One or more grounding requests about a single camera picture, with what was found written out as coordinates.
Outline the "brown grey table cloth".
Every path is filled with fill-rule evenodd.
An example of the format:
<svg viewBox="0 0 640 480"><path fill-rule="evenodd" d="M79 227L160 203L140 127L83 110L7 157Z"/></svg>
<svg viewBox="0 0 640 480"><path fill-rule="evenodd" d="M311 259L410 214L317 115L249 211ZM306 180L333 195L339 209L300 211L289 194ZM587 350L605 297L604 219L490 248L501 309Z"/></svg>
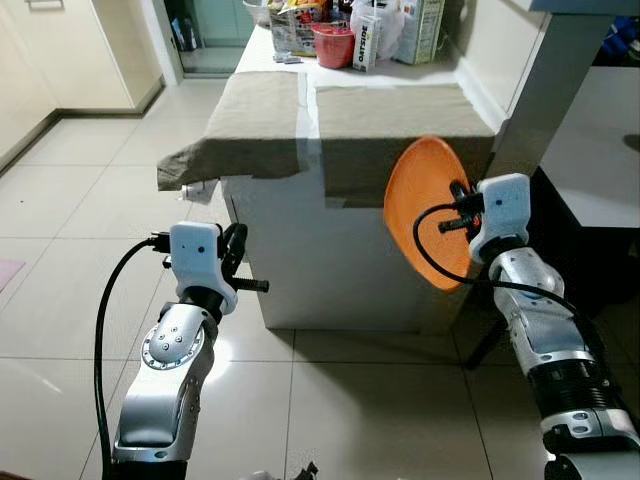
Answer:
<svg viewBox="0 0 640 480"><path fill-rule="evenodd" d="M397 160L424 136L447 142L476 182L497 133L457 84L310 87L300 73L239 73L204 133L157 161L156 186L178 191L205 180L321 169L323 196L335 206L379 209Z"/></svg>

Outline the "white plastic bag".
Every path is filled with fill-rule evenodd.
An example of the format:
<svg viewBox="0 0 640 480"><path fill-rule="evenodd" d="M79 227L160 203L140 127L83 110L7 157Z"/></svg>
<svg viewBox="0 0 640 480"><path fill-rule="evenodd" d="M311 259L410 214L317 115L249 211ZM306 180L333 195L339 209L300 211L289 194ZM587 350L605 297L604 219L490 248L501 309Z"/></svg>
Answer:
<svg viewBox="0 0 640 480"><path fill-rule="evenodd" d="M356 37L356 45L361 45L362 29L372 22L378 29L378 58L393 55L404 24L404 0L351 0L351 6L349 27Z"/></svg>

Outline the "white counter cabinet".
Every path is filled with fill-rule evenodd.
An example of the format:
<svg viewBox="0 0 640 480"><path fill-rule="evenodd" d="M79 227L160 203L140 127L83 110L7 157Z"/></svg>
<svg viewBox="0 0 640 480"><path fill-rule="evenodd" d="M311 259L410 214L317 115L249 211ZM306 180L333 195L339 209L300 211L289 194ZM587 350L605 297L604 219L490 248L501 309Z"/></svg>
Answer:
<svg viewBox="0 0 640 480"><path fill-rule="evenodd" d="M390 237L385 188L397 160L424 136L451 145L471 178L485 172L494 127L451 65L384 61L370 73L273 59L256 29L227 82L218 114L242 95L241 81L285 76L282 155L269 177L228 175L234 220L250 228L248 260L270 282L260 300L269 328L447 332L465 293L422 278Z"/></svg>

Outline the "white black robot leg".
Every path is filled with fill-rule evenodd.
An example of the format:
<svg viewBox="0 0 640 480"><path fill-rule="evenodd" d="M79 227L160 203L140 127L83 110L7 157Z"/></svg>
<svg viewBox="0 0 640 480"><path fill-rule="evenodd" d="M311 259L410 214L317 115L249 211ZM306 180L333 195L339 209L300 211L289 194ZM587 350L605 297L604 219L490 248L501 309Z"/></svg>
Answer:
<svg viewBox="0 0 640 480"><path fill-rule="evenodd" d="M307 463L297 474L293 474L292 476L276 476L269 471L259 470L244 475L239 480L317 480L317 475L319 475L319 468L317 468L315 463Z"/></svg>

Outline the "white oat milk carton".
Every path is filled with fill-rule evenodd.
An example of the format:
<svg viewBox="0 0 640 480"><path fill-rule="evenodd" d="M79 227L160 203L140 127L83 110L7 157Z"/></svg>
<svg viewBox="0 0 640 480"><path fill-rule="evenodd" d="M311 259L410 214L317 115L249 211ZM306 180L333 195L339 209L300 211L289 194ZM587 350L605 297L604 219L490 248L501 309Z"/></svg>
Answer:
<svg viewBox="0 0 640 480"><path fill-rule="evenodd" d="M378 14L353 14L352 31L355 32L355 52L351 67L360 72L369 72L378 61L383 37L384 20Z"/></svg>

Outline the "orange oval plate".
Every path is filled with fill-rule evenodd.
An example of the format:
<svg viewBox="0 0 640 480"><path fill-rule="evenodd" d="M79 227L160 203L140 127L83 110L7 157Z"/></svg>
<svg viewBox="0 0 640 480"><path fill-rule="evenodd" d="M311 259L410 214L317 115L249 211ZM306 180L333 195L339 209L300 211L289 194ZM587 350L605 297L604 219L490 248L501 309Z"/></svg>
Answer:
<svg viewBox="0 0 640 480"><path fill-rule="evenodd" d="M453 148L442 138L424 136L399 156L384 195L383 216L390 237L411 268L440 292L457 291L462 283L439 273L419 248L424 247L449 273L466 276L472 264L470 237L463 230L439 232L439 221L457 218L451 210L436 210L425 220L417 219L430 207L452 204L452 180L470 184Z"/></svg>

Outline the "white bar counter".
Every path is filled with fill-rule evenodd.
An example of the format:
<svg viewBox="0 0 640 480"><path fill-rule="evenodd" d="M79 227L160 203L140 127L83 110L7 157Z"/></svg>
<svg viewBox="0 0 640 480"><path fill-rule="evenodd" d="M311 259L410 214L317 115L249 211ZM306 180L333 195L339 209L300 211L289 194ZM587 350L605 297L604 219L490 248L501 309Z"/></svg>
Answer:
<svg viewBox="0 0 640 480"><path fill-rule="evenodd" d="M527 65L515 110L500 128L485 177L535 173L614 19L640 15L640 0L513 0L513 3L524 12L547 14L547 20Z"/></svg>

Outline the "colourful snack packet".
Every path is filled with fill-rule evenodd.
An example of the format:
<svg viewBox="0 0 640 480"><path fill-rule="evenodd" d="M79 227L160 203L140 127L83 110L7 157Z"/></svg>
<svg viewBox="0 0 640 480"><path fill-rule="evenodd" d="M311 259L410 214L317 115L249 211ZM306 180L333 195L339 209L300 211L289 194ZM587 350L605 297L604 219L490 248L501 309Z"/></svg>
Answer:
<svg viewBox="0 0 640 480"><path fill-rule="evenodd" d="M271 44L276 52L314 58L312 24L326 23L330 0L268 0Z"/></svg>

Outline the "pink floor mat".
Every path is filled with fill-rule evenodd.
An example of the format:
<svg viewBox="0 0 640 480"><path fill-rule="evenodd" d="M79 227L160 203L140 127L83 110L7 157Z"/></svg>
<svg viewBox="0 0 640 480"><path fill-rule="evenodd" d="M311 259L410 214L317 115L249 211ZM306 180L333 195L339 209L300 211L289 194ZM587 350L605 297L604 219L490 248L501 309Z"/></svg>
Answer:
<svg viewBox="0 0 640 480"><path fill-rule="evenodd" d="M26 266L26 262L20 260L0 259L0 292L13 282L15 276Z"/></svg>

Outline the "red plastic bucket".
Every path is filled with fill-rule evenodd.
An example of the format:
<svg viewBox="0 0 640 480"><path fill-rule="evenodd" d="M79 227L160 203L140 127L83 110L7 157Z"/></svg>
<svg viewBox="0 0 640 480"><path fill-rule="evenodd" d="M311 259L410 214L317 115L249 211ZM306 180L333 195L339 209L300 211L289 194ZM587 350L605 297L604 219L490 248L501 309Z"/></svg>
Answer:
<svg viewBox="0 0 640 480"><path fill-rule="evenodd" d="M355 32L347 23L312 23L315 56L320 67L343 69L355 58Z"/></svg>

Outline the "beige cupboard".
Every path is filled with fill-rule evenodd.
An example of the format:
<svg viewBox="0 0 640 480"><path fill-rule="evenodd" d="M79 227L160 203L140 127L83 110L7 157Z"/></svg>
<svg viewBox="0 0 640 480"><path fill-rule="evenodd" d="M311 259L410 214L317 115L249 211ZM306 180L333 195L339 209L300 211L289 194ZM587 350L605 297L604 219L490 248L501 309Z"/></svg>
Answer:
<svg viewBox="0 0 640 480"><path fill-rule="evenodd" d="M61 115L145 113L154 24L150 0L0 0L0 170Z"/></svg>

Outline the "black table leg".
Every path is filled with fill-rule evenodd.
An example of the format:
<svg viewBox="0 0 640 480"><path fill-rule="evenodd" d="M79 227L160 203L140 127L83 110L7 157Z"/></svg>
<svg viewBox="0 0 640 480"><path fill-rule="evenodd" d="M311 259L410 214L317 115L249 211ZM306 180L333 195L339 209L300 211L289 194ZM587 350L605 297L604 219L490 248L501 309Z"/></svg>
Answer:
<svg viewBox="0 0 640 480"><path fill-rule="evenodd" d="M467 370L476 369L485 360L485 357L489 356L489 353L493 352L495 347L498 347L504 337L506 337L506 324L493 323L490 325L483 337L476 343L470 355L466 357L463 367Z"/></svg>

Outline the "green white cardboard box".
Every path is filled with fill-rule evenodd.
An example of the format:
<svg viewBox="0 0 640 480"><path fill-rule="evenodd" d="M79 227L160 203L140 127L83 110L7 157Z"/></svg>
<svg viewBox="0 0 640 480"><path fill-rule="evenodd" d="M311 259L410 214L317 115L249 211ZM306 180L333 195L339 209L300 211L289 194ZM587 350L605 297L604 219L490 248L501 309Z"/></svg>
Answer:
<svg viewBox="0 0 640 480"><path fill-rule="evenodd" d="M433 63L439 50L445 0L399 0L403 24L392 58L406 65Z"/></svg>

